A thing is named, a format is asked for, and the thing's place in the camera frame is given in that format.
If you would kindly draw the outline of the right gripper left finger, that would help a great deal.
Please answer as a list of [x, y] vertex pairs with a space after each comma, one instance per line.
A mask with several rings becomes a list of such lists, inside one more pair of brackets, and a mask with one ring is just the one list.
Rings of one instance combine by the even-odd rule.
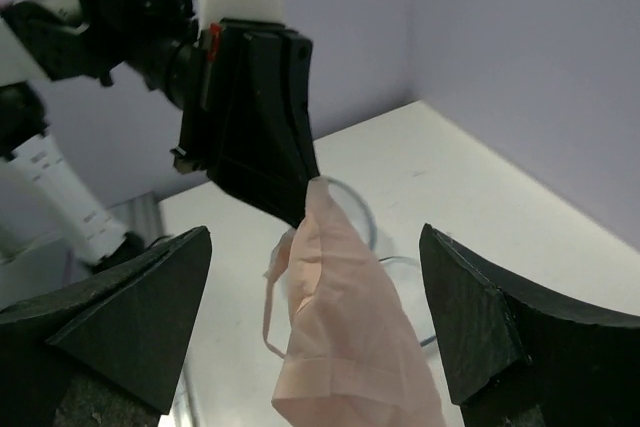
[[1, 312], [4, 426], [156, 426], [170, 412], [212, 255], [197, 227]]

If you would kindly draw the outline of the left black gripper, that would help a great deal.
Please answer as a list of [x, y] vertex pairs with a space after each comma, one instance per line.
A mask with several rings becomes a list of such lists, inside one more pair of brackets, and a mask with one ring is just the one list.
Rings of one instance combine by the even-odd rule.
[[297, 31], [253, 31], [218, 21], [175, 57], [170, 99], [182, 111], [173, 166], [288, 225], [305, 216], [319, 175], [309, 118], [313, 42]]

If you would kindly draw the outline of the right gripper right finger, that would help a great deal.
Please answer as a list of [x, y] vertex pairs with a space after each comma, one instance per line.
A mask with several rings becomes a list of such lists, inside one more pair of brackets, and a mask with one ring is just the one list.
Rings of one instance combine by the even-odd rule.
[[425, 225], [420, 262], [467, 426], [636, 426], [639, 319], [543, 287]]

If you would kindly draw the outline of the white mesh laundry bag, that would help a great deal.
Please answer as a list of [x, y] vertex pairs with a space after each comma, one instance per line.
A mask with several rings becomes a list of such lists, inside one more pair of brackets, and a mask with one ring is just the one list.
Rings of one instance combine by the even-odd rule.
[[269, 246], [216, 230], [189, 352], [207, 426], [441, 426], [441, 398], [399, 295], [327, 183]]

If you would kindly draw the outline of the pink bra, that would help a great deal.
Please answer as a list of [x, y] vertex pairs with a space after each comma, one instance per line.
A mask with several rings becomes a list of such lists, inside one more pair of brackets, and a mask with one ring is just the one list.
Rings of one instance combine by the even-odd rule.
[[271, 404], [292, 426], [442, 426], [441, 398], [392, 280], [329, 192], [308, 183], [305, 216], [274, 247], [274, 287], [287, 285], [286, 349]]

